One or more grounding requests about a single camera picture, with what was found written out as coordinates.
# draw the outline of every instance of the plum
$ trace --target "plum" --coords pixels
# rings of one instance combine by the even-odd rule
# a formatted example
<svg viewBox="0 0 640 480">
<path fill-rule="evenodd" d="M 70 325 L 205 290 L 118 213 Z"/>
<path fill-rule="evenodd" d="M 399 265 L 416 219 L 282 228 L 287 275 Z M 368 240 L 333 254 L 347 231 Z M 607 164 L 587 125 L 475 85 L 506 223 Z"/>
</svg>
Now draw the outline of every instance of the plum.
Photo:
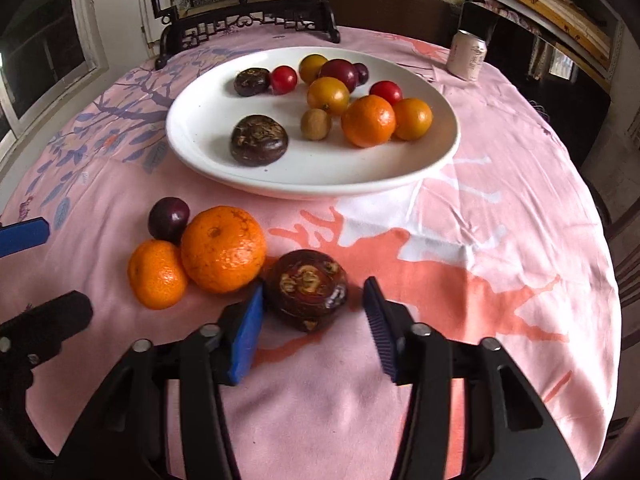
<svg viewBox="0 0 640 480">
<path fill-rule="evenodd" d="M 318 78 L 321 77 L 335 77 L 344 83 L 349 92 L 353 92 L 358 85 L 358 71 L 346 59 L 327 61 L 318 73 Z"/>
<path fill-rule="evenodd" d="M 180 245 L 180 238 L 189 222 L 189 206 L 175 196 L 165 196 L 149 212 L 149 234 L 156 240 Z"/>
<path fill-rule="evenodd" d="M 358 73 L 358 86 L 364 85 L 369 80 L 369 69 L 364 63 L 356 63 L 353 66 Z"/>
</svg>

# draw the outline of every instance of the mandarin orange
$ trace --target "mandarin orange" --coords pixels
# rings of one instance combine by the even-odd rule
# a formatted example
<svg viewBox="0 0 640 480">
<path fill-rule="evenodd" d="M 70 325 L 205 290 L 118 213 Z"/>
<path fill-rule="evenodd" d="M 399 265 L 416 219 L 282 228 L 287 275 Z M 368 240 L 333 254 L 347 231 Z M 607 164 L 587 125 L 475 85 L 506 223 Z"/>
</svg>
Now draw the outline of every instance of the mandarin orange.
<svg viewBox="0 0 640 480">
<path fill-rule="evenodd" d="M 180 242 L 182 263 L 198 286 L 223 294 L 253 280 L 267 245 L 257 221 L 237 207 L 217 206 L 199 213 Z"/>
<path fill-rule="evenodd" d="M 189 283 L 180 249 L 164 240 L 142 242 L 129 259 L 127 277 L 138 301 L 152 310 L 178 303 Z"/>
<path fill-rule="evenodd" d="M 340 118 L 342 131 L 353 144 L 370 148 L 387 142 L 396 129 L 396 115 L 382 97 L 368 95 L 353 102 Z"/>
<path fill-rule="evenodd" d="M 416 98 L 402 99 L 394 105 L 396 137 L 402 140 L 420 139 L 433 122 L 431 107 Z"/>
</svg>

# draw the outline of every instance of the metal screw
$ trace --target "metal screw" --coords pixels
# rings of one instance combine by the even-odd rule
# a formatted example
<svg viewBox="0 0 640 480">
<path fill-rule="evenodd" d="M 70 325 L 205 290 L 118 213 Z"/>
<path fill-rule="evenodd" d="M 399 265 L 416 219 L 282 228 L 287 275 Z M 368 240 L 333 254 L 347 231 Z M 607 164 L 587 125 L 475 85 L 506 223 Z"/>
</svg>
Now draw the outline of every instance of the metal screw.
<svg viewBox="0 0 640 480">
<path fill-rule="evenodd" d="M 411 332 L 420 337 L 431 335 L 431 327 L 425 323 L 414 323 L 411 325 Z"/>
<path fill-rule="evenodd" d="M 495 337 L 485 337 L 482 339 L 482 346 L 484 346 L 487 350 L 491 352 L 495 352 L 502 348 L 500 341 L 498 341 Z"/>
<path fill-rule="evenodd" d="M 138 339 L 135 343 L 133 343 L 131 348 L 133 348 L 134 352 L 142 353 L 149 350 L 153 345 L 154 344 L 149 341 L 149 339 Z"/>
<path fill-rule="evenodd" d="M 11 340 L 8 337 L 0 337 L 0 352 L 6 354 L 11 348 Z"/>
<path fill-rule="evenodd" d="M 204 337 L 215 337 L 220 333 L 220 327 L 215 323 L 209 323 L 200 327 L 200 335 Z"/>
</svg>

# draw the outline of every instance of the red cherry tomato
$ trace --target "red cherry tomato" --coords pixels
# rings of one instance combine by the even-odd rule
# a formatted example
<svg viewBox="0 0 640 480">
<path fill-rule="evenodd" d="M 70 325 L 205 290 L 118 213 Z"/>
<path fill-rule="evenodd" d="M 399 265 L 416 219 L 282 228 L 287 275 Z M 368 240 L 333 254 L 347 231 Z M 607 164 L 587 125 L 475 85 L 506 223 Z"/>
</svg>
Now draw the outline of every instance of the red cherry tomato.
<svg viewBox="0 0 640 480">
<path fill-rule="evenodd" d="M 382 97 L 392 106 L 402 100 L 402 90 L 392 81 L 378 81 L 369 90 L 369 95 Z"/>
<path fill-rule="evenodd" d="M 290 66 L 282 65 L 271 72 L 271 88 L 274 94 L 288 94 L 298 84 L 298 74 Z"/>
</svg>

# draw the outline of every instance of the blue gripper pad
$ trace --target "blue gripper pad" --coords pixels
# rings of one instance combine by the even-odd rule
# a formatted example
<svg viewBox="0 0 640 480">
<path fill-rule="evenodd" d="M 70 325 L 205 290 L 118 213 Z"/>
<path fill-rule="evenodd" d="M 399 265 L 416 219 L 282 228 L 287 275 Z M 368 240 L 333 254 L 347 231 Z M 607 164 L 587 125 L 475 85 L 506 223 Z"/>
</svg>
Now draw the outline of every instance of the blue gripper pad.
<svg viewBox="0 0 640 480">
<path fill-rule="evenodd" d="M 262 284 L 255 287 L 251 298 L 226 307 L 220 319 L 223 330 L 224 362 L 218 362 L 223 384 L 235 386 L 249 372 L 254 362 L 258 336 L 262 328 Z"/>
<path fill-rule="evenodd" d="M 396 384 L 406 384 L 405 336 L 414 319 L 403 304 L 385 299 L 373 276 L 364 282 L 362 306 L 384 373 Z"/>
<path fill-rule="evenodd" d="M 0 258 L 42 245 L 49 239 L 49 224 L 44 218 L 0 227 Z"/>
</svg>

